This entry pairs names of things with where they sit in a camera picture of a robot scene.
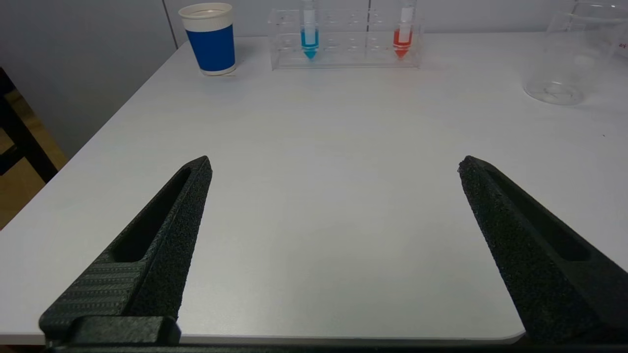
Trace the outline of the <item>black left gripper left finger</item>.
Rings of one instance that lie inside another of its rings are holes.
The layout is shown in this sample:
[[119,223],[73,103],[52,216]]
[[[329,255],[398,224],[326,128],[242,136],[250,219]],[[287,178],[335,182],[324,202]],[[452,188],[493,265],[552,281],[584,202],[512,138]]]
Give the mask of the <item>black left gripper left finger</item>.
[[207,156],[184,164],[39,319],[49,343],[86,316],[172,317],[212,179]]

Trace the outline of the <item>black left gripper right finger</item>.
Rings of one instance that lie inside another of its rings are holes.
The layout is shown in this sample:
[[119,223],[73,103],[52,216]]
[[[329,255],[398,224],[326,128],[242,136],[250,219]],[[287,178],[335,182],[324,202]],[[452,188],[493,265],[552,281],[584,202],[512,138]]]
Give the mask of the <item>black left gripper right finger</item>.
[[626,271],[490,163],[458,173],[529,339],[626,346]]

